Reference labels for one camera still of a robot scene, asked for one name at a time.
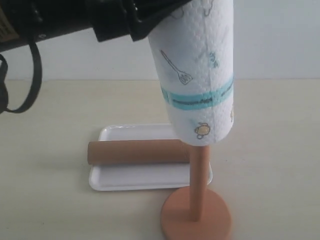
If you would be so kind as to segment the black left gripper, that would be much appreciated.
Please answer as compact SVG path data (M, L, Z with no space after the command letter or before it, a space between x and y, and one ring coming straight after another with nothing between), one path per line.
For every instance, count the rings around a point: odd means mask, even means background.
M48 39L93 29L98 42L146 38L187 0L34 0L35 29Z

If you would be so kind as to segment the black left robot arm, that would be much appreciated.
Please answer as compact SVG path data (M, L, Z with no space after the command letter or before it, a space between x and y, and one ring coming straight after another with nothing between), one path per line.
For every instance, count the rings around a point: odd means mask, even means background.
M98 42L146 38L187 0L2 0L0 50L92 28Z

